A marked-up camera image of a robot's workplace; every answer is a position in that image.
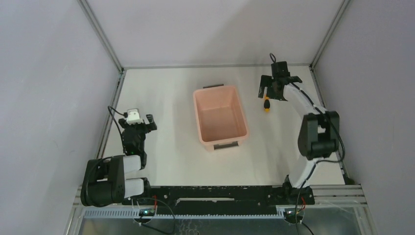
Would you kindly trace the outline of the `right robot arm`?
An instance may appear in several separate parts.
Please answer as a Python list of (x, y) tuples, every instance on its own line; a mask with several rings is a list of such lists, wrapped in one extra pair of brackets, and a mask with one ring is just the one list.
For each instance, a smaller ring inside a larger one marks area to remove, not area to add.
[(290, 204), (302, 198), (301, 188), (309, 186), (309, 179), (319, 164), (332, 162), (330, 156), (342, 143), (338, 113), (316, 104), (301, 83), (297, 76), (262, 75), (258, 92), (260, 98), (289, 102), (302, 118), (297, 141), (300, 157), (286, 177), (289, 187), (283, 190), (283, 199)]

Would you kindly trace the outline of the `yellow black screwdriver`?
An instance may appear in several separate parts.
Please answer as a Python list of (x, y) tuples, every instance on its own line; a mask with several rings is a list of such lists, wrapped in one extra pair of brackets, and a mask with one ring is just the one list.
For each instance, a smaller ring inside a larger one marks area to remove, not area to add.
[(270, 106), (271, 106), (271, 104), (270, 104), (269, 98), (268, 98), (267, 96), (265, 96), (265, 97), (264, 97), (264, 104), (263, 104), (263, 108), (264, 108), (264, 111), (265, 111), (266, 113), (268, 113), (268, 112), (270, 111)]

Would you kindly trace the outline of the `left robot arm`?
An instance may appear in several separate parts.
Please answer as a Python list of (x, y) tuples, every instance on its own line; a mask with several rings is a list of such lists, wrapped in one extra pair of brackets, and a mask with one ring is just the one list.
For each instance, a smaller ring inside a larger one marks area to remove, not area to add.
[(116, 125), (120, 130), (123, 154), (87, 162), (80, 193), (84, 206), (105, 207), (122, 203), (131, 196), (141, 204), (147, 204), (153, 198), (153, 191), (144, 185), (143, 179), (127, 180), (125, 174), (146, 167), (146, 135), (156, 131), (157, 125), (152, 114), (146, 115), (148, 123), (124, 115)]

